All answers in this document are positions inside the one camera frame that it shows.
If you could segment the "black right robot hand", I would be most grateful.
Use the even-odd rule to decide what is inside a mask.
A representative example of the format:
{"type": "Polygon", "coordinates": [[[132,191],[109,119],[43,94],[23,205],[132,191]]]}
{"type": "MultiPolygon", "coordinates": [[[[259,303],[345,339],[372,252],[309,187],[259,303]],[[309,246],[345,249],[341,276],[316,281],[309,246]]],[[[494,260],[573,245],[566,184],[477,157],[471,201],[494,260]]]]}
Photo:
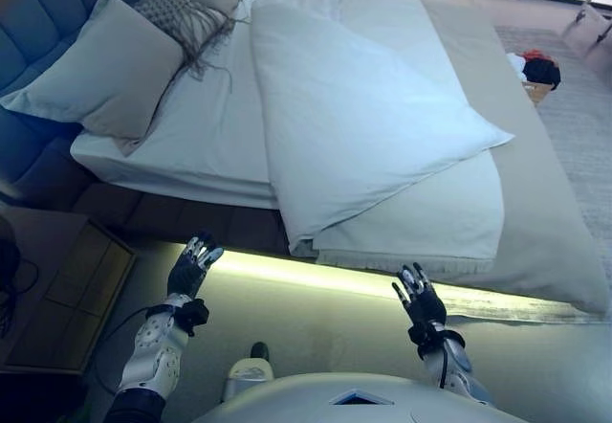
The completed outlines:
{"type": "Polygon", "coordinates": [[[404,265],[397,279],[400,284],[392,282],[391,286],[413,324],[446,323],[447,310],[418,262],[404,265]]]}

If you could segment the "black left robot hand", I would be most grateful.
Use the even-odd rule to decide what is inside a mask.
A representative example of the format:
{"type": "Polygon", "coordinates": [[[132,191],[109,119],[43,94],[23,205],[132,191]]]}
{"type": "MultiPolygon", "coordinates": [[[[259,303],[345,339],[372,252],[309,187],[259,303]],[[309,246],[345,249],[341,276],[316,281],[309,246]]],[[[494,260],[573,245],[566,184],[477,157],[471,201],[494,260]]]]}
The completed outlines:
{"type": "Polygon", "coordinates": [[[194,299],[211,266],[224,249],[206,232],[194,235],[185,245],[172,267],[166,285],[168,296],[185,295],[194,299]]]}

